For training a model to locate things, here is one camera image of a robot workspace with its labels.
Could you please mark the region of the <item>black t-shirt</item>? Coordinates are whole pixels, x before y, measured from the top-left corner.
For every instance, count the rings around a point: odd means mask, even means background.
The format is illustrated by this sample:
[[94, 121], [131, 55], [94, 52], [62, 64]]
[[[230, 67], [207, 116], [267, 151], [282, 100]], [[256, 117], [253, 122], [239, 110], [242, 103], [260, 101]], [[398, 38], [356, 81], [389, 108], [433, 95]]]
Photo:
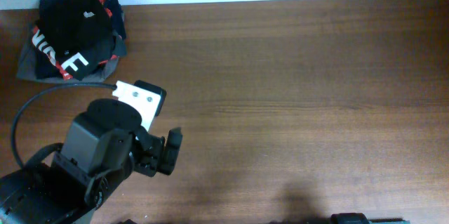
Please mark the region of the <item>black t-shirt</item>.
[[36, 26], [58, 58], [90, 48], [112, 33], [101, 0], [39, 0]]

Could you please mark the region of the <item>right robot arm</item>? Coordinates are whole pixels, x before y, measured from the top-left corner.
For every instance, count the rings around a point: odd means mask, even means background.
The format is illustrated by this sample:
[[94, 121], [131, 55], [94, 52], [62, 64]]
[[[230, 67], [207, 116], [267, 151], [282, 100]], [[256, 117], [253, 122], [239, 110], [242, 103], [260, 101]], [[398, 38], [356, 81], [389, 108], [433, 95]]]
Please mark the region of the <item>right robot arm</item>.
[[330, 217], [330, 224], [410, 224], [401, 218], [368, 219], [363, 213], [338, 213]]

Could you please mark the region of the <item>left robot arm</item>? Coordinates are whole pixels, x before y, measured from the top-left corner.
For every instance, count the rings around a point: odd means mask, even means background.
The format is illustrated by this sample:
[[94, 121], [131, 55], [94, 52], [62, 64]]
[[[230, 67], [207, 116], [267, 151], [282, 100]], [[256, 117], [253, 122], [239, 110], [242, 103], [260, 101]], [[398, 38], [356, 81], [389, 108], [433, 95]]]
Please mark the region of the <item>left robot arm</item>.
[[2, 223], [89, 223], [132, 172], [169, 176], [182, 143], [148, 134], [128, 104], [99, 99], [72, 122], [64, 143], [39, 150], [1, 179]]

